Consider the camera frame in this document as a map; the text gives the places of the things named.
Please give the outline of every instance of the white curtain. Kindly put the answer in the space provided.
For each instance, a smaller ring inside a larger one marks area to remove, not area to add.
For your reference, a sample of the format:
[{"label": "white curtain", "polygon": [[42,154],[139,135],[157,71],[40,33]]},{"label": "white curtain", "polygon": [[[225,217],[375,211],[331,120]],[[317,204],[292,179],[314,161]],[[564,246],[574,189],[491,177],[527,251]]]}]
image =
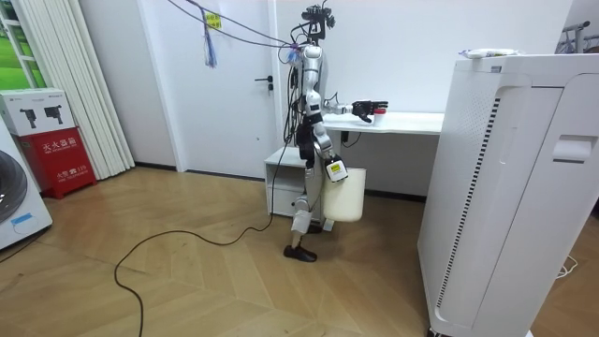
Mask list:
[{"label": "white curtain", "polygon": [[79,1],[12,0],[12,3],[45,82],[66,92],[96,178],[106,179],[132,168],[133,157]]}]

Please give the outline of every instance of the white box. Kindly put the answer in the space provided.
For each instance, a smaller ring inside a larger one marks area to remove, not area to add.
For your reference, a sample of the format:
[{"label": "white box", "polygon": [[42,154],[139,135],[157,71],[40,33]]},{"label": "white box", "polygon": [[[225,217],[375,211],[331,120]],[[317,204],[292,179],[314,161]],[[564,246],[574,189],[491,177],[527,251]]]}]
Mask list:
[{"label": "white box", "polygon": [[65,92],[60,89],[0,91],[0,114],[15,136],[75,127]]}]

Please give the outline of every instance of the air purifier vent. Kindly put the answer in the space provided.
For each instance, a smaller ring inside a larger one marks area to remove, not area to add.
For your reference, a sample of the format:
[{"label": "air purifier vent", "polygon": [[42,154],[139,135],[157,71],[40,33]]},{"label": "air purifier vent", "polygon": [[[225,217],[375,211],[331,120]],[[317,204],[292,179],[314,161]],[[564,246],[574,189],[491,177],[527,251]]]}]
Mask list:
[{"label": "air purifier vent", "polygon": [[476,182],[478,182],[480,168],[483,165],[483,159],[485,158],[485,152],[487,151],[487,146],[489,145],[490,132],[493,128],[493,125],[495,124],[495,117],[497,116],[497,109],[499,109],[500,102],[501,102],[501,98],[495,98],[495,102],[493,103],[493,108],[491,109],[491,113],[489,116],[489,122],[487,124],[487,129],[485,130],[485,137],[483,138],[483,143],[481,144],[480,151],[478,153],[478,159],[476,160],[475,172],[474,172],[472,180],[470,182],[470,187],[468,189],[466,201],[464,202],[464,208],[461,212],[460,225],[458,226],[458,233],[456,234],[456,238],[453,242],[453,247],[451,249],[451,255],[449,256],[449,263],[447,264],[446,273],[443,278],[443,284],[441,285],[441,291],[439,292],[439,299],[437,300],[437,308],[441,307],[441,303],[443,302],[443,297],[446,293],[447,282],[449,281],[449,274],[451,274],[451,269],[453,268],[453,263],[456,258],[456,253],[458,252],[458,246],[460,245],[461,234],[463,233],[464,225],[466,224],[466,217],[468,216],[468,210],[470,209],[470,205],[472,204],[472,198],[475,193]]}]

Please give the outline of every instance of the white air purifier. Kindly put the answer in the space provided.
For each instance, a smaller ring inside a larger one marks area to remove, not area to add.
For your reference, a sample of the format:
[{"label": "white air purifier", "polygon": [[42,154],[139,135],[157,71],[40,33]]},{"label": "white air purifier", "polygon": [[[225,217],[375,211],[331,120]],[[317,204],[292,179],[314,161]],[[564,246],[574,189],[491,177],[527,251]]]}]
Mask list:
[{"label": "white air purifier", "polygon": [[599,55],[456,63],[418,252],[430,336],[524,337],[599,198]]}]

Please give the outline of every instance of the red fire extinguisher box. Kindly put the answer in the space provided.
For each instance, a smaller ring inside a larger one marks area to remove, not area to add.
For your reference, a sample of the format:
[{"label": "red fire extinguisher box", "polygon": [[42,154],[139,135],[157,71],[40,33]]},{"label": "red fire extinguisher box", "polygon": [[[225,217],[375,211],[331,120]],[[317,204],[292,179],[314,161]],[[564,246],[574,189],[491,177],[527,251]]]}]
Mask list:
[{"label": "red fire extinguisher box", "polygon": [[77,127],[19,137],[19,142],[44,196],[60,199],[97,184]]}]

